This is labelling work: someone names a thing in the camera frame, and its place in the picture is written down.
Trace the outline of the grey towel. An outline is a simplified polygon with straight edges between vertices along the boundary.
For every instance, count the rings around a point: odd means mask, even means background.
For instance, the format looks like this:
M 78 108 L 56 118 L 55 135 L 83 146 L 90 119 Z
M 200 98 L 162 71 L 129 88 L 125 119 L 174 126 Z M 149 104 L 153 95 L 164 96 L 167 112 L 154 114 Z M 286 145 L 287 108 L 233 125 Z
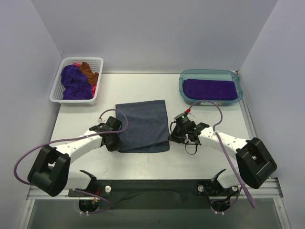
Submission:
M 121 153 L 160 153 L 170 149 L 164 100 L 116 104 L 116 118 L 127 129 L 120 133 Z

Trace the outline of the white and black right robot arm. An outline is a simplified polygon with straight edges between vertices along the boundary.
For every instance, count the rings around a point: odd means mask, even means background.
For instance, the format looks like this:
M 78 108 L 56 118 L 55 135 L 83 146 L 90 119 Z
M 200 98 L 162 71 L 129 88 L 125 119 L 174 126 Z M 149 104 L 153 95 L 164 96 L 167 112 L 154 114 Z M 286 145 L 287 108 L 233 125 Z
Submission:
M 196 124 L 184 112 L 176 116 L 172 122 L 170 141 L 184 144 L 211 147 L 218 151 L 226 150 L 229 158 L 235 158 L 234 167 L 243 183 L 251 188 L 258 189 L 277 170 L 277 164 L 263 141 L 259 138 L 246 140 L 233 137 L 213 130 L 205 123 Z

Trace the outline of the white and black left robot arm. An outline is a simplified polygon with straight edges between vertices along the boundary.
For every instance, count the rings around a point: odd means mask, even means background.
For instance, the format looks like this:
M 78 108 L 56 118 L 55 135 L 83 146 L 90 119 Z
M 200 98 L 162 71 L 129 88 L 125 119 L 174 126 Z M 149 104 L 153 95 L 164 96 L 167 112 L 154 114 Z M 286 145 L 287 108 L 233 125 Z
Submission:
M 54 197 L 64 189 L 89 190 L 96 177 L 85 170 L 70 171 L 70 165 L 86 153 L 105 146 L 117 151 L 121 146 L 122 122 L 110 116 L 105 123 L 89 128 L 78 140 L 58 146 L 43 146 L 28 174 L 28 181 Z

